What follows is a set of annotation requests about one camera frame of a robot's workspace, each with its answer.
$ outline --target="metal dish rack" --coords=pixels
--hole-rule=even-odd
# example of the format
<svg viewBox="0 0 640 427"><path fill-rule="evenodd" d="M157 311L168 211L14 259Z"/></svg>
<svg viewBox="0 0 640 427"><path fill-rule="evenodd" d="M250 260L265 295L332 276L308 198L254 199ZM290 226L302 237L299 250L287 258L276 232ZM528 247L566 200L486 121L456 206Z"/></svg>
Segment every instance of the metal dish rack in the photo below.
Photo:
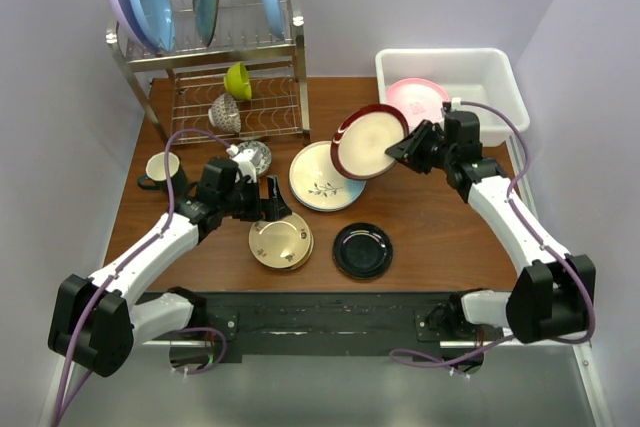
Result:
<svg viewBox="0 0 640 427"><path fill-rule="evenodd" d="M197 35L192 0L171 0L176 27L171 52L155 54L125 36L119 38L117 20L109 22L107 44L113 58L160 140L166 143L168 135L136 74L166 71L173 82L172 134L185 128L238 139L298 134L304 144L309 143L304 18L299 0L280 0L285 19L283 40L269 33L262 0L219 0L218 5L215 36L209 47ZM242 130L230 134L211 126L208 110L216 97L224 93L227 68L239 61L249 70L253 97L238 102ZM176 139L175 144L209 140L188 133Z"/></svg>

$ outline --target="brown table surface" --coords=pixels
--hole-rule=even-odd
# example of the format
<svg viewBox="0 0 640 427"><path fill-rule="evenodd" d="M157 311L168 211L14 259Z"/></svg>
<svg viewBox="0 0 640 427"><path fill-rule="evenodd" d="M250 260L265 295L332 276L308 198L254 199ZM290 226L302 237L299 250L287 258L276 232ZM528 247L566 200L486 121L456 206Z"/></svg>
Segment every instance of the brown table surface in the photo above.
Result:
<svg viewBox="0 0 640 427"><path fill-rule="evenodd" d="M152 102L169 131L171 85L156 80ZM356 109L377 102L372 78L313 78L309 80L312 141L328 140L341 121ZM300 205L289 189L289 165L302 148L299 137L281 137L269 143L273 152L270 174L277 174L283 196L294 212L309 224L315 248L309 261L293 272L274 272L254 259L248 248L250 224L225 219L194 250L171 265L150 290L180 285L198 291L425 291L475 287L511 289L515 272L489 227L458 194L442 172L418 175L397 165L370 180L361 197L335 213L320 213ZM107 252L115 259L142 237L167 208L162 193L143 191L136 179L147 159L163 145L149 122L140 132L120 209ZM205 162L224 155L215 143L178 146L187 176L197 180ZM505 146L485 149L512 175ZM331 248L336 234L353 222L371 222L385 230L393 242L389 271L370 282L354 281L334 266Z"/></svg>

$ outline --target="wooden tabletop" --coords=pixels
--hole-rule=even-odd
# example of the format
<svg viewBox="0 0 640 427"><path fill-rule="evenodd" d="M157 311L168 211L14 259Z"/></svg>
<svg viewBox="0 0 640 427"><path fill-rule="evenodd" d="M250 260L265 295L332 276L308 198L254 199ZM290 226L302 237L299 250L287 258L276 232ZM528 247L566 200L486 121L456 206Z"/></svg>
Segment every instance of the wooden tabletop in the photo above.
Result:
<svg viewBox="0 0 640 427"><path fill-rule="evenodd" d="M156 80L152 102L160 118L169 120L171 85ZM341 121L358 108L377 102L372 78L314 78L309 81L312 141L331 139ZM370 180L362 196L350 207L320 213L299 204L289 189L288 171L302 148L299 137L269 142L273 152L270 174L277 174L282 193L294 212L309 224L315 248L309 261L293 272L274 272L254 259L248 247L250 224L225 219L194 250L178 259L151 290L180 285L200 291L434 291L475 287L511 289L515 271L489 227L451 189L442 172L418 175L397 165L382 177ZM166 197L143 191L136 179L144 174L149 157L161 152L150 123L145 121L122 196L107 262L128 249L166 211ZM216 143L179 146L190 181L199 179L208 159L225 155ZM512 175L505 146L485 149ZM389 271L370 282L354 281L334 266L331 248L338 232L353 222L373 223L389 234L394 258Z"/></svg>

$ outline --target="floral pattern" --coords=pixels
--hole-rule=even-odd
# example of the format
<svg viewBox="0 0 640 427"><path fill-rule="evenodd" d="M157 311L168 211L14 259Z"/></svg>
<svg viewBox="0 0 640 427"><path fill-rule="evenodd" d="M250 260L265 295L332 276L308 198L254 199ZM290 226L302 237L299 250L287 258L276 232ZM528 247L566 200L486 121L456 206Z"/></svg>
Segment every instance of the floral pattern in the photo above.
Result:
<svg viewBox="0 0 640 427"><path fill-rule="evenodd" d="M313 189L308 190L309 193L313 195L322 195L323 197L334 196L338 193L338 190L343 188L343 187L334 187L329 182L327 182L324 185L322 184L318 185L317 182L314 182L313 187L314 187Z"/></svg>

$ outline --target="patterned cup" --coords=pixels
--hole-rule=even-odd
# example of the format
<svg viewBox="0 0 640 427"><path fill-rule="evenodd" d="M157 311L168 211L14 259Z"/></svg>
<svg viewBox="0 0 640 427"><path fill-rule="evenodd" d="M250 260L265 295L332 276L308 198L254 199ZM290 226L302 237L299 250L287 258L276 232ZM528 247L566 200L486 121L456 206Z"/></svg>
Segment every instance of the patterned cup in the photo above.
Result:
<svg viewBox="0 0 640 427"><path fill-rule="evenodd" d="M242 123L238 105L229 93L222 94L209 109L209 122L225 132L240 133Z"/></svg>

